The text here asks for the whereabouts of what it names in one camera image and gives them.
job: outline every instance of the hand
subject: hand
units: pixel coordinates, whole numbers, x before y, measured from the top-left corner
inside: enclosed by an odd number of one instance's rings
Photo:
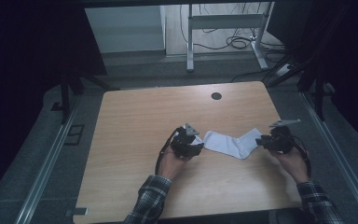
[[[282,154],[273,150],[269,150],[269,153],[278,159],[283,169],[296,181],[297,184],[310,181],[310,177],[307,174],[307,165],[296,148],[292,148],[287,154]]]
[[[159,164],[158,174],[170,180],[174,180],[190,160],[191,158],[176,158],[171,146],[168,146]]]

